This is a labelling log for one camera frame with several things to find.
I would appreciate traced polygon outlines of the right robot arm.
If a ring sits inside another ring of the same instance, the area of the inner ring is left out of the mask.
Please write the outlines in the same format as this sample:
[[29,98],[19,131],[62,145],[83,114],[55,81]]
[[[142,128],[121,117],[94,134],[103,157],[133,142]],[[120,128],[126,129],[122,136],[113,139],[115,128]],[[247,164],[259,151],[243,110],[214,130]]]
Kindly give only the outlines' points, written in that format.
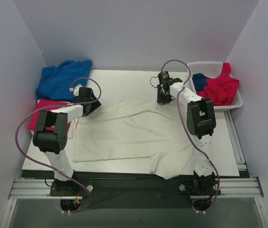
[[202,98],[186,88],[179,78],[171,78],[167,71],[158,74],[157,103],[169,104],[175,100],[177,110],[185,133],[194,147],[194,175],[198,176],[192,182],[193,190],[203,194],[210,187],[206,178],[215,179],[215,169],[211,165],[211,141],[216,127],[213,102]]

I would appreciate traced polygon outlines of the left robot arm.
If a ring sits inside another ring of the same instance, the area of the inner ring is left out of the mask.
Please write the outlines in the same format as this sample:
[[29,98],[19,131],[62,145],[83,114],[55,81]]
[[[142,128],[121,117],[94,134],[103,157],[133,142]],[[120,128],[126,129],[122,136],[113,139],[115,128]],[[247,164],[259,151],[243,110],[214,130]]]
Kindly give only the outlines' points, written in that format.
[[79,87],[75,89],[75,98],[70,105],[39,112],[33,144],[44,153],[50,165],[54,167],[56,188],[61,188],[66,195],[74,195],[78,190],[77,182],[71,179],[75,171],[65,150],[68,124],[75,119],[88,116],[100,106],[101,103],[92,88]]

